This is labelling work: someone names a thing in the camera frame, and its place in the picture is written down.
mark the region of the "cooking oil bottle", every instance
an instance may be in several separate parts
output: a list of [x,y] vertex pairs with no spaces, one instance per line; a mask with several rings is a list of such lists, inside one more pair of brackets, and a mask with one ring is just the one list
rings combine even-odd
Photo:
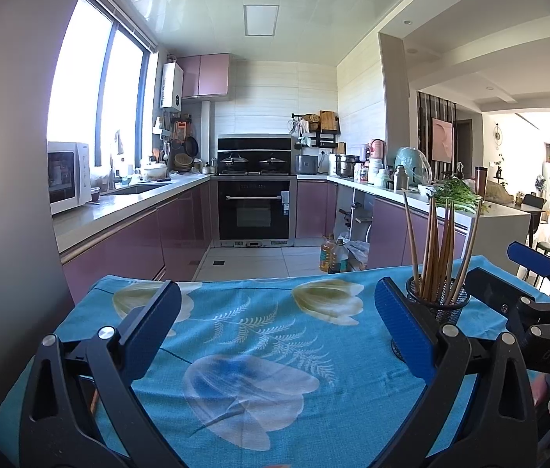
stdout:
[[329,253],[334,246],[334,235],[330,234],[325,237],[325,242],[321,246],[321,260],[318,268],[324,273],[329,273]]
[[349,260],[349,250],[344,247],[344,241],[338,239],[329,253],[329,274],[345,273]]

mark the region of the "stove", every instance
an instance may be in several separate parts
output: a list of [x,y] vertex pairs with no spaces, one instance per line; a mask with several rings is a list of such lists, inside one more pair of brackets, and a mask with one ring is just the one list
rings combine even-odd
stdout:
[[217,139],[218,176],[212,189],[214,245],[292,246],[297,178],[287,134],[231,134]]

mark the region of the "recessed light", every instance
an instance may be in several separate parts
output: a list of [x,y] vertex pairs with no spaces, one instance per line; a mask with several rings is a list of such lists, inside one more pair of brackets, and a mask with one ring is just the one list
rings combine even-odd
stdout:
[[245,35],[247,37],[272,37],[279,5],[245,5]]

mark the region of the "blue tablecloth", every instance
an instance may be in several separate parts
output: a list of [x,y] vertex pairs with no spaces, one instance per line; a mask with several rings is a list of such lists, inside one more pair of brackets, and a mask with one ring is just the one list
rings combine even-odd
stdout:
[[[474,257],[538,301],[550,298]],[[380,278],[404,289],[411,268],[311,278],[182,283],[182,310],[146,376],[133,383],[149,416],[191,468],[365,467],[424,388],[390,349],[374,305]],[[84,339],[118,325],[160,284],[98,281],[57,329]],[[463,310],[468,336],[495,339],[505,319],[477,300]],[[0,448],[18,461],[18,425],[29,367],[0,408]],[[467,405],[467,377],[434,450],[449,445]],[[96,420],[123,452],[102,406]]]

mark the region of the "blue gripper pad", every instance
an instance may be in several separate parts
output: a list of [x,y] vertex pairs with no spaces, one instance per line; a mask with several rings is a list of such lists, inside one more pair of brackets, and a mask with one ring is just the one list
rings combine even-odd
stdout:
[[125,331],[119,327],[123,333],[119,341],[122,348],[121,379],[126,385],[145,376],[181,306],[179,286],[166,281]]
[[375,306],[409,370],[430,385],[436,371],[437,338],[430,327],[436,324],[433,316],[424,306],[407,301],[391,278],[377,283]]
[[526,267],[536,275],[550,278],[550,257],[514,241],[507,248],[507,256],[513,262]]

